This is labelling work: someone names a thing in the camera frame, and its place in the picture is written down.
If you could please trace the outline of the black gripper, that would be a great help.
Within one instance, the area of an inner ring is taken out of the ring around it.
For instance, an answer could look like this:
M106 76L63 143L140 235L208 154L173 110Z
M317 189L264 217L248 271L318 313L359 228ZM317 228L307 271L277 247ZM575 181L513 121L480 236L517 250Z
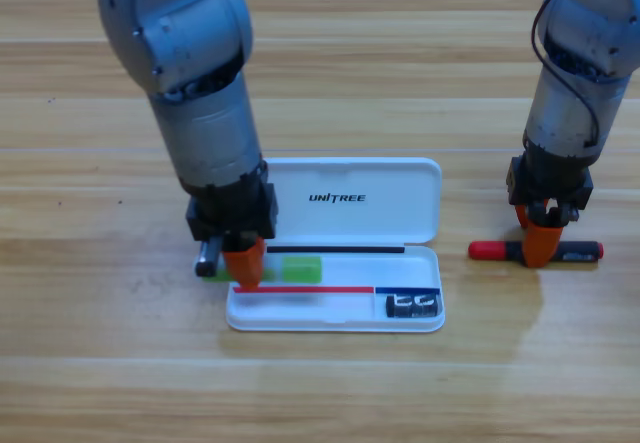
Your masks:
M264 274L266 241L275 237L278 215L268 164L260 161L229 185L181 186L190 195L187 224L201 244L195 274L214 277L223 260L231 280L241 289L257 289Z
M523 259L529 268L546 266L556 253L563 228L579 219L594 185L595 157L554 155L524 140L524 152L513 157L507 173L509 204L525 229Z

